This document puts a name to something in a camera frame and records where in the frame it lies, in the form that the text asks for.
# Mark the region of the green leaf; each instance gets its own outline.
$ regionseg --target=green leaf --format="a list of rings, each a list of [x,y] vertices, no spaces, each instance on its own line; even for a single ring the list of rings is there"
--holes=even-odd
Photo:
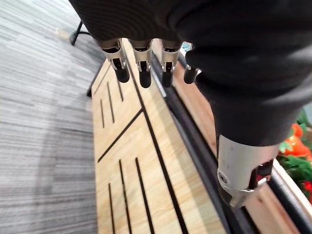
[[[293,129],[291,128],[288,135],[287,135],[287,138],[290,138],[292,135],[293,135]]]
[[[280,150],[281,153],[285,153],[286,150],[292,150],[292,147],[291,147],[291,145],[289,143],[283,141],[279,145],[279,150]]]
[[[311,124],[308,121],[307,113],[303,108],[301,108],[299,115],[297,117],[297,123],[302,124],[305,123],[307,126],[311,126]]]
[[[303,133],[305,133],[307,131],[307,125],[305,123],[299,124],[299,127],[301,128]]]

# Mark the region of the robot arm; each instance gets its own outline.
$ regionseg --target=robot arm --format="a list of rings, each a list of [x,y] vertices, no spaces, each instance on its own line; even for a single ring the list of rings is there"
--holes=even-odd
[[[309,0],[70,0],[120,82],[129,74],[120,38],[133,46],[140,83],[150,81],[151,40],[162,39],[164,86],[182,41],[185,81],[194,80],[215,119],[218,179],[233,207],[265,183],[299,109],[312,100]]]

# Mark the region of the black stripe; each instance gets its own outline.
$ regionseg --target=black stripe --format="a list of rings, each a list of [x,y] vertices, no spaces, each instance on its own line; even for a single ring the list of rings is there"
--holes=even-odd
[[[104,128],[104,113],[103,113],[102,99],[99,102],[100,102],[100,105],[101,105],[102,127]]]
[[[122,182],[122,187],[123,187],[123,197],[125,198],[125,208],[126,208],[126,214],[127,214],[127,222],[128,222],[129,234],[132,234],[132,231],[131,231],[131,223],[130,223],[130,216],[129,216],[129,210],[128,210],[128,201],[127,201],[127,194],[126,194],[126,186],[125,186],[125,182],[124,182],[124,180],[123,180],[121,159],[119,159],[119,168],[120,168],[121,182]]]
[[[119,138],[124,134],[124,132],[131,126],[131,124],[136,120],[136,118],[142,113],[142,109],[138,111],[138,113],[132,118],[132,120],[127,124],[127,126],[122,130],[122,132],[116,137],[113,143],[105,150],[102,156],[98,159],[97,163],[99,163],[102,158],[107,154],[107,152],[115,145],[115,143],[119,140]]]
[[[109,192],[109,204],[111,206],[112,229],[113,229],[113,234],[115,234],[115,223],[114,223],[114,212],[113,212],[113,200],[112,200],[112,193],[111,193],[111,183],[108,183],[108,192]]]
[[[141,185],[141,190],[142,190],[142,195],[143,195],[143,200],[144,200],[148,224],[150,225],[151,234],[155,234],[153,223],[152,223],[152,217],[151,217],[151,213],[150,213],[150,208],[148,207],[148,203],[147,203],[147,198],[146,198],[143,179],[142,179],[142,175],[141,175],[140,165],[138,163],[137,157],[136,157],[136,169],[137,169],[138,179],[140,180],[140,185]]]
[[[123,101],[123,95],[122,95],[121,85],[120,85],[120,82],[119,82],[119,80],[117,79],[117,77],[116,77],[116,80],[117,80],[117,83],[118,83],[118,88],[119,88],[119,93],[120,93],[121,101]]]
[[[106,76],[106,74],[107,74],[108,70],[110,69],[110,67],[111,67],[111,65],[109,64],[109,66],[108,66],[108,68],[107,68],[107,70],[106,70],[105,74],[103,75],[103,77],[102,77],[101,81],[99,82],[99,84],[98,84],[98,86],[97,86],[97,89],[94,91],[94,94],[96,94],[96,93],[97,93],[98,88],[99,88],[99,86],[102,84],[102,81],[103,81],[104,77]]]
[[[140,103],[141,103],[141,106],[142,106],[142,109],[143,109],[143,113],[144,113],[144,116],[145,116],[145,119],[146,119],[146,123],[147,123],[148,129],[150,131],[150,134],[151,134],[151,137],[152,137],[152,140],[153,140],[156,152],[157,152],[157,156],[158,156],[159,163],[161,165],[162,172],[163,172],[163,174],[165,176],[165,180],[166,180],[166,183],[167,183],[167,187],[168,187],[168,190],[169,190],[169,193],[170,193],[170,197],[171,197],[172,203],[173,203],[174,208],[175,208],[175,213],[176,213],[176,216],[177,216],[177,218],[179,220],[181,231],[182,231],[183,234],[188,234],[189,232],[187,230],[187,227],[186,227],[186,224],[185,224],[185,221],[184,221],[181,209],[179,207],[179,203],[177,201],[177,198],[176,198],[176,195],[175,195],[175,191],[174,191],[174,189],[172,187],[172,183],[170,181],[170,177],[168,175],[168,171],[167,171],[164,159],[162,158],[162,155],[161,155],[161,152],[160,152],[160,149],[159,149],[159,145],[158,145],[157,140],[156,140],[155,133],[153,132],[151,121],[150,121],[150,119],[149,119],[149,117],[147,115],[147,111],[146,111],[146,108],[145,108],[145,105],[144,105],[141,93],[140,93],[140,91],[138,89],[135,76],[133,74],[131,66],[127,65],[127,68],[130,71],[132,80],[133,80],[135,88],[136,88],[136,93],[137,93],[138,99],[140,100]]]
[[[108,91],[109,104],[111,106],[112,120],[113,120],[113,123],[115,123],[113,104],[112,104],[112,98],[111,98],[111,92],[109,91],[109,84],[108,84],[108,82],[107,82],[107,91]]]

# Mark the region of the gray carpet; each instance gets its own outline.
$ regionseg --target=gray carpet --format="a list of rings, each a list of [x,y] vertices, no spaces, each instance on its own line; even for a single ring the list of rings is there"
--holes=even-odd
[[[91,100],[103,61],[67,0],[1,0],[0,234],[97,232]]]

